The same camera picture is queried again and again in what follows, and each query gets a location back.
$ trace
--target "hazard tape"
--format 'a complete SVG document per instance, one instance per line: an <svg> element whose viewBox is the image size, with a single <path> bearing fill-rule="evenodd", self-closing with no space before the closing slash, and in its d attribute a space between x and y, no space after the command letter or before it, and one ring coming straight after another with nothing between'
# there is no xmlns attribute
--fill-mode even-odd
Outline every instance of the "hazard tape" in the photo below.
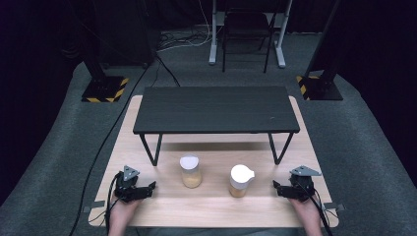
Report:
<svg viewBox="0 0 417 236"><path fill-rule="evenodd" d="M86 102L116 102L120 99L125 90L125 86L128 83L129 79L125 78L121 83L119 89L116 91L116 94L111 97L84 97L83 101Z"/></svg>
<svg viewBox="0 0 417 236"><path fill-rule="evenodd" d="M309 79L319 79L319 77L309 77ZM297 76L298 86L300 87L301 94L305 100L310 100L310 96L306 87L306 82L303 80L303 77Z"/></svg>

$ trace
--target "glass jar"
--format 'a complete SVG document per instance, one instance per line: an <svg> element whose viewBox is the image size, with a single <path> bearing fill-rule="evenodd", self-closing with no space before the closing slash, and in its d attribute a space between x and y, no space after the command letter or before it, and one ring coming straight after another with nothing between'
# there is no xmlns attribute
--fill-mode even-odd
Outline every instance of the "glass jar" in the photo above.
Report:
<svg viewBox="0 0 417 236"><path fill-rule="evenodd" d="M235 198L244 197L249 183L254 178L255 172L246 165L235 165L230 172L230 194Z"/></svg>
<svg viewBox="0 0 417 236"><path fill-rule="evenodd" d="M202 183L202 173L199 168L199 158L185 155L180 159L182 181L187 188L197 188Z"/></svg>

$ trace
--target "chair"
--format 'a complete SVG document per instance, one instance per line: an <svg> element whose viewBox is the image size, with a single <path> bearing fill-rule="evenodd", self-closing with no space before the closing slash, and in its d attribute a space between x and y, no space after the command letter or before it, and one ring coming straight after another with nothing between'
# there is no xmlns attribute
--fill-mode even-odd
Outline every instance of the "chair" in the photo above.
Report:
<svg viewBox="0 0 417 236"><path fill-rule="evenodd" d="M226 0L222 42L223 72L226 67L226 49L229 40L260 40L261 45L258 50L261 50L265 39L268 38L264 73L267 71L273 25L279 3L280 0ZM266 13L271 13L270 20Z"/></svg>

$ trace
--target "white lid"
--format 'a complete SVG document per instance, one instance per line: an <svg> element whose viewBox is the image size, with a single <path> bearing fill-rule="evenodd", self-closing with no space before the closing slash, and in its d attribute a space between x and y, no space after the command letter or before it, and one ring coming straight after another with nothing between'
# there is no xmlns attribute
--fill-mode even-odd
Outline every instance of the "white lid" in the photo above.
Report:
<svg viewBox="0 0 417 236"><path fill-rule="evenodd" d="M255 172L246 165L235 165L230 172L230 183L236 189L245 189L255 177Z"/></svg>
<svg viewBox="0 0 417 236"><path fill-rule="evenodd" d="M185 155L181 157L180 164L184 170L194 170L199 165L199 158L194 155Z"/></svg>

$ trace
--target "human hand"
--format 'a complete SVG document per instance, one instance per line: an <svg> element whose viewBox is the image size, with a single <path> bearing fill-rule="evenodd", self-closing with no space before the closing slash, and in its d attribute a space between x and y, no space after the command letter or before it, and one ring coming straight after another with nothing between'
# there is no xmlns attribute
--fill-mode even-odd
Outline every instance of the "human hand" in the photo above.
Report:
<svg viewBox="0 0 417 236"><path fill-rule="evenodd" d="M322 236L323 233L319 211L312 200L308 199L303 203L295 199L288 199L288 201L291 202L292 206L297 212L297 216L303 224L307 235Z"/></svg>
<svg viewBox="0 0 417 236"><path fill-rule="evenodd" d="M123 236L129 222L135 215L136 208L141 204L143 200L134 200L125 203L118 200L116 196L111 198L111 202L115 203L111 209L110 214L110 229L109 236Z"/></svg>

